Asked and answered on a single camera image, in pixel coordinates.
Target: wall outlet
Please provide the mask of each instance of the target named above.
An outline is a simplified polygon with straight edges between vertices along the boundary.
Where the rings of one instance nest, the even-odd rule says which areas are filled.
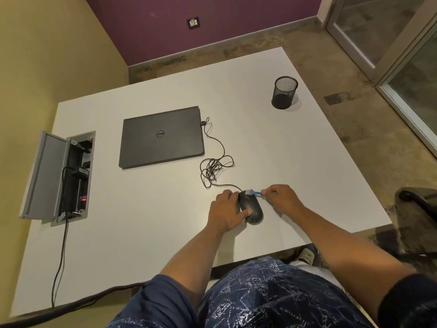
[[[199,17],[190,18],[187,20],[187,23],[190,30],[195,29],[200,26]]]

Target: tabletop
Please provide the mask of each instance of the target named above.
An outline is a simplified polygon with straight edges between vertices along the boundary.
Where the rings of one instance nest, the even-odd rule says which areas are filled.
[[[299,82],[293,105],[271,105],[276,78]],[[282,48],[62,102],[53,133],[96,131],[88,217],[72,222],[56,304],[151,279],[206,224],[211,201],[199,164],[222,147],[204,137],[205,155],[122,170],[123,120],[199,106],[235,166],[218,182],[261,190],[291,185],[310,209],[358,232],[390,224],[369,185]],[[294,248],[308,237],[263,199],[261,224],[225,235],[214,265]],[[63,226],[32,221],[11,315],[50,307]]]

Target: cleaning brush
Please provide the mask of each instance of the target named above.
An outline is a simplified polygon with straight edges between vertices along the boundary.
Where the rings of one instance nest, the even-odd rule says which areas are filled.
[[[245,194],[246,194],[246,195],[263,195],[261,192],[256,192],[256,191],[254,191],[254,190],[252,190],[252,189],[250,189],[250,190],[246,190],[246,191],[245,191]]]

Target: black sleeve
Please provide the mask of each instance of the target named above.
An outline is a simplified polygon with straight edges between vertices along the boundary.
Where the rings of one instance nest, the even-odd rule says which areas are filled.
[[[179,285],[169,276],[146,282],[107,328],[193,328],[197,316]]]
[[[378,309],[381,328],[437,327],[437,283],[420,274],[397,282]]]

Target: black mouse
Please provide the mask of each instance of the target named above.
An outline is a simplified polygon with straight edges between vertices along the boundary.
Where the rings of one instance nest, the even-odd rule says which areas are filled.
[[[264,218],[263,210],[255,195],[247,195],[245,191],[238,195],[238,203],[242,211],[251,209],[254,213],[246,219],[248,224],[260,224]]]

